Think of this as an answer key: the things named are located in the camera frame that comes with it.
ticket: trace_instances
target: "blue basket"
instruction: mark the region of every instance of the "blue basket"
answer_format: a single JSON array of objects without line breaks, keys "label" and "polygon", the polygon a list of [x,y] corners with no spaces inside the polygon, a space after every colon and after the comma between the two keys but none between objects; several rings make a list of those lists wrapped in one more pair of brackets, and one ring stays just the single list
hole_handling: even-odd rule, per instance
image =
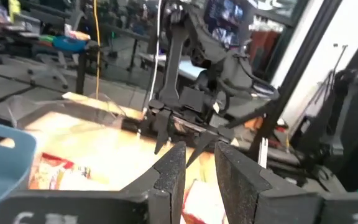
[{"label": "blue basket", "polygon": [[0,137],[14,141],[14,147],[0,145],[0,200],[13,190],[27,188],[29,169],[36,149],[30,135],[14,128],[0,125]]}]

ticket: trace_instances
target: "white wall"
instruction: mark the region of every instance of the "white wall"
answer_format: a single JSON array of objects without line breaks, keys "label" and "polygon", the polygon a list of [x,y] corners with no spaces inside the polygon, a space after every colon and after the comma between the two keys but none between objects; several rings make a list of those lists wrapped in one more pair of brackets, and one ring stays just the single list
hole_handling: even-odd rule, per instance
[{"label": "white wall", "polygon": [[[302,21],[295,31],[296,35],[293,36],[290,47],[284,55],[285,58],[272,80],[274,86],[281,85],[322,2],[323,0],[312,0],[309,3],[308,11],[304,13]],[[339,47],[334,48],[334,44],[339,44]],[[358,48],[358,0],[343,0],[339,6],[282,114],[282,118],[289,126],[296,123],[297,118],[317,90],[318,83],[322,82],[330,69],[334,67],[341,53],[342,45],[348,45],[348,48],[338,70],[346,67]]]}]

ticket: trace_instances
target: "wooden tabletop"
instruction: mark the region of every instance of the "wooden tabletop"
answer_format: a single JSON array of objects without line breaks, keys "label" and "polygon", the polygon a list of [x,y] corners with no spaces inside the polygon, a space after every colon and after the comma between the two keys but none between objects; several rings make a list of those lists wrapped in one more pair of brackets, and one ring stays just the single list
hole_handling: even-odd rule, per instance
[{"label": "wooden tabletop", "polygon": [[[25,130],[31,133],[38,142],[37,157],[40,152],[68,159],[74,163],[88,166],[95,179],[108,184],[110,190],[121,190],[127,184],[142,175],[171,147],[169,143],[155,155],[155,140],[142,137],[136,133],[105,127],[79,116],[90,114],[89,108],[110,110],[115,107],[108,106],[106,102],[87,98],[74,93],[66,93],[64,99],[72,100],[87,109],[38,110],[25,118]],[[142,119],[140,111],[130,108],[121,109],[127,117]],[[5,140],[2,144],[11,144]],[[192,148],[186,150],[189,158]],[[203,180],[217,185],[214,155],[203,153],[186,170],[186,189],[195,179]]]}]

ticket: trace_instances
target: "yellow cable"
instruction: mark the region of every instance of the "yellow cable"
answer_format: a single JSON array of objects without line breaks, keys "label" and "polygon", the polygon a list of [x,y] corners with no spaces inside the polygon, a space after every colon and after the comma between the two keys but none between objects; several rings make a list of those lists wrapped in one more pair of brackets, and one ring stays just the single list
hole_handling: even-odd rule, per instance
[{"label": "yellow cable", "polygon": [[99,33],[99,19],[98,19],[98,1],[93,0],[93,16],[96,24],[96,35],[98,37],[98,59],[96,62],[96,99],[99,99],[99,78],[100,78],[100,33]]}]

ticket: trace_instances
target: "monitor screen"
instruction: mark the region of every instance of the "monitor screen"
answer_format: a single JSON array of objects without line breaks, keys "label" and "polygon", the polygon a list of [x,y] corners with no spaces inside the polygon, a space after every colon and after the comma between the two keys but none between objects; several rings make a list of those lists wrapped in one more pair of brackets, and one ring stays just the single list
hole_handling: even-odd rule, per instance
[{"label": "monitor screen", "polygon": [[244,11],[233,0],[210,0],[204,21],[208,32],[225,45],[239,45],[238,30]]}]

